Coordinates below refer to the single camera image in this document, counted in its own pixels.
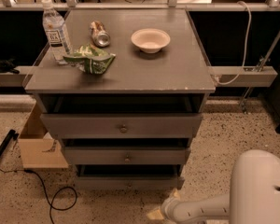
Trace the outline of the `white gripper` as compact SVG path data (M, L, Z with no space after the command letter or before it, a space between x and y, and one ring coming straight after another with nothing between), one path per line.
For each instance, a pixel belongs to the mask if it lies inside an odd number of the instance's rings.
M167 198L161 205L161 208L155 208L147 213L147 218L150 220L164 220L166 217L169 220L172 220L175 223L180 221L178 216L178 206L181 202L178 200L180 194L178 189L173 189L171 193L172 197Z

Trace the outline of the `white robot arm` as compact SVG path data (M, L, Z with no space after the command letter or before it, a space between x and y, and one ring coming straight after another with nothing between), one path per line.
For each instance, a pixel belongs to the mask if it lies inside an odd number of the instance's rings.
M149 213L151 220L175 224L280 224L280 159L263 150L248 150L233 165L230 192L196 202L182 202L177 190Z

